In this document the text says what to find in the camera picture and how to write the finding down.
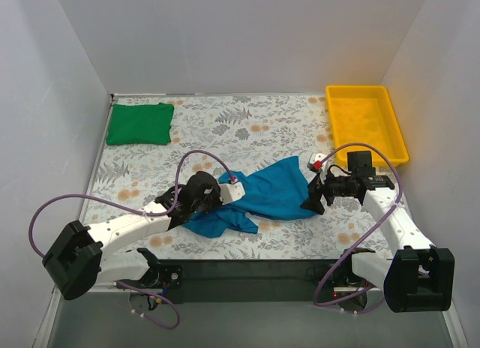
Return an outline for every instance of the blue cloth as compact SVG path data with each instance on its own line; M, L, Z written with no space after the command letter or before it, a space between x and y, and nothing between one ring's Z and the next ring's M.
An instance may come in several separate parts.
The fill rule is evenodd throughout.
M208 214L195 214L184 224L192 232L208 238L222 235L225 229L257 233L258 226L245 216L249 212L260 217L291 221L310 218L312 211L300 208L308 198L307 179L299 169L299 157L289 157L246 176L234 172L243 184L245 195L238 201L223 205ZM228 182L224 173L218 181Z

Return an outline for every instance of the green cloth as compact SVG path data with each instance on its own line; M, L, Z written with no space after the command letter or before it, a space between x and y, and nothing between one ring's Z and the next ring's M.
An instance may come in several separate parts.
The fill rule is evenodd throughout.
M170 122L173 105L159 103L142 106L113 105L106 144L161 144L171 142Z

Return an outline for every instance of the floor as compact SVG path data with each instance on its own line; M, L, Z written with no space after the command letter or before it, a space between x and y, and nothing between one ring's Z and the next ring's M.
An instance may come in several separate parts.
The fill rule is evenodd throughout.
M298 155L306 168L312 152L333 147L325 98L311 95L121 97L119 104L175 105L172 142L165 145L103 147L89 193L134 208L144 206L173 185L179 158L191 149L219 156L232 170L253 173L282 158ZM224 171L210 157L190 156L181 182L197 170L218 177ZM85 224L105 221L122 212L96 202L84 209ZM355 199L336 199L325 215L306 220L270 221L253 217L258 234L227 230L205 238L180 226L125 248L147 247L162 259L307 259L338 258L374 224ZM390 257L380 231L362 244Z
M370 293L369 301L379 294ZM386 304L357 318L306 301L184 303L177 308L180 326L166 331L131 314L127 292L62 300L48 347L459 347L440 312L393 313ZM153 315L174 321L167 306Z

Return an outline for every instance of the leaf pattern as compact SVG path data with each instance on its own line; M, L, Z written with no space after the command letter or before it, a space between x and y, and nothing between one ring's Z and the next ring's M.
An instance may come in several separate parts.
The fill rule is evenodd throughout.
M249 136L250 134L245 128L240 128L235 133L235 137L239 138L240 140L247 140Z
M120 104L175 104L169 145L119 145L103 147L93 187L89 193L133 208L140 208L172 187L182 155L205 149L220 157L231 170L249 175L274 162L298 155L307 169L312 152L330 152L329 117L324 100L306 95L289 96L188 96L126 97ZM210 157L192 154L180 171L185 183L197 170L214 177L224 169ZM387 169L379 170L394 179ZM82 217L86 224L113 219L123 212L88 202ZM354 199L337 198L323 216L306 220L272 222L249 218L260 226L257 234L227 230L219 238L205 238L184 227L148 237L127 249L147 247L164 259L321 259L338 258L361 234L374 225L373 218ZM363 247L390 257L380 231Z
M226 123L226 124L235 124L239 123L244 119L248 119L251 117L250 110L245 109L243 107L242 109L235 107L234 109L227 109L220 113L218 115L217 119L215 119L216 122L220 123Z
M121 166L115 161L111 164L103 163L103 166L98 167L97 181L106 185L113 185L117 179L125 177L129 173L128 164L125 165L125 162L121 162Z

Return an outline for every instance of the black base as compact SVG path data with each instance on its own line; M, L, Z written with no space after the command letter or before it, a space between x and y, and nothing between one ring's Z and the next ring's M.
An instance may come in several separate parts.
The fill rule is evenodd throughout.
M166 297L184 302L311 302L314 290L336 259L303 260L159 260L160 276L168 279ZM340 267L327 281L319 302L335 299L334 287L351 287L351 274ZM171 280L170 274L178 272ZM145 288L139 281L126 280ZM149 287L163 288L164 280Z

